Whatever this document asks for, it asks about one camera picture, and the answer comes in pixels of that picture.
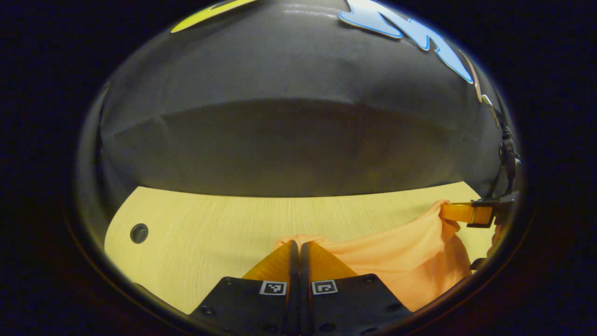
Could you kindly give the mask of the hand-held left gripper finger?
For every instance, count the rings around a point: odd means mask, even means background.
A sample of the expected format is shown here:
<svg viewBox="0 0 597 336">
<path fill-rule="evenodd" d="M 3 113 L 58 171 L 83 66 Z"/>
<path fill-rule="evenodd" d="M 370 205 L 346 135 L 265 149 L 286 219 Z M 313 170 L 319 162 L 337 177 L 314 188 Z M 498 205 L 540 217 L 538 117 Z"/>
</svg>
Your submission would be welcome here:
<svg viewBox="0 0 597 336">
<path fill-rule="evenodd" d="M 412 315 L 379 276 L 358 275 L 318 243 L 300 258 L 301 335 L 371 336 Z"/>
<path fill-rule="evenodd" d="M 190 318 L 214 336 L 294 336 L 299 268 L 297 243 L 286 242 L 244 276 L 222 277 Z"/>
</svg>

